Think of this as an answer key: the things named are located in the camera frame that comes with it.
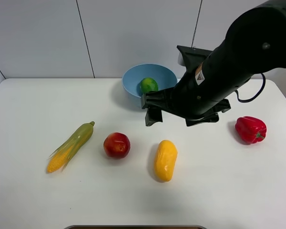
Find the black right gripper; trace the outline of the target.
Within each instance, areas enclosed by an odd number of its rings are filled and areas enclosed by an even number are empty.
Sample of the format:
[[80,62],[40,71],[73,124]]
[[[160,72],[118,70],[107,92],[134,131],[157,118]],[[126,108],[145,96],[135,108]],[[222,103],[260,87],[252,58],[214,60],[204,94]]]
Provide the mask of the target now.
[[216,123],[219,121],[218,113],[225,113],[231,109],[227,99],[223,99],[202,114],[195,114],[198,106],[185,99],[173,97],[173,88],[150,92],[141,97],[141,107],[147,110],[145,125],[152,126],[157,122],[162,122],[162,111],[185,119],[186,126],[194,126],[203,123]]

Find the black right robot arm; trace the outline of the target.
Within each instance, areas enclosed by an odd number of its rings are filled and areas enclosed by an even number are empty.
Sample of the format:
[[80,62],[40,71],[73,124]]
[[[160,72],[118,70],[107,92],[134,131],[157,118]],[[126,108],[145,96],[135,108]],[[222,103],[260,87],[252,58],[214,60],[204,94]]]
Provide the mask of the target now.
[[168,112],[187,126],[215,123],[231,106],[228,95],[255,74],[286,68],[286,0],[269,0],[243,13],[214,50],[177,46],[186,67],[173,87],[146,93],[146,126]]

